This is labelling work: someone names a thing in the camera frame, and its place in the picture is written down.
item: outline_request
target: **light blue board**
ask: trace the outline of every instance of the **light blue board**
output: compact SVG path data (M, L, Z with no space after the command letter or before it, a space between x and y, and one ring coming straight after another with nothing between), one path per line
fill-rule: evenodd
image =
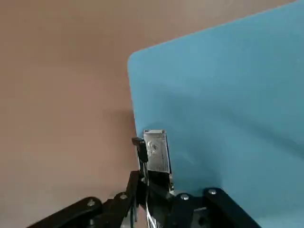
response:
M128 72L137 134L167 131L177 189L304 227L304 1L135 52Z

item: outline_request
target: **silver metal plate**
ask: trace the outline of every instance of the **silver metal plate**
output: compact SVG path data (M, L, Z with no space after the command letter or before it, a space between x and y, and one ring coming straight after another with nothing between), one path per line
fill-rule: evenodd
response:
M148 152L148 170L170 173L166 132L164 130L144 130L143 139Z

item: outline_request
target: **black mechanical arm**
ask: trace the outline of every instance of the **black mechanical arm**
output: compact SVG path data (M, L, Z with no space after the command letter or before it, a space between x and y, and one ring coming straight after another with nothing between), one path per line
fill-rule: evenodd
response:
M133 144L140 170L131 172L124 192L103 203L84 198L28 228L120 228L126 218L133 228L138 206L145 209L150 228L260 228L222 189L207 188L200 197L174 195L168 175L145 169L148 155L143 139L134 138Z

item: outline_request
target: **bolt head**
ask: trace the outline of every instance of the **bolt head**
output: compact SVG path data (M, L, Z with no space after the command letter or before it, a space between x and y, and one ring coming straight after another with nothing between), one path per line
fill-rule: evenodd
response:
M88 205L89 207L92 207L92 206L95 205L95 201L92 200L92 199L90 199L90 200L88 201L87 205Z
M180 198L181 198L182 200L188 200L188 199L189 199L189 196L188 196L187 194L181 194L181 195L180 195Z
M209 189L209 194L211 194L211 195L215 195L215 194L217 194L217 191L215 190L215 189Z
M126 198L128 198L128 197L127 197L126 194L122 194L122 195L120 196L120 198L121 198L122 200L124 200L124 199L126 199Z

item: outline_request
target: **tan background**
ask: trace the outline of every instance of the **tan background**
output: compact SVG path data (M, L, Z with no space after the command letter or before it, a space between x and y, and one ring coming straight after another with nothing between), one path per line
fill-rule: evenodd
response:
M132 52L288 1L1 0L0 227L124 189Z

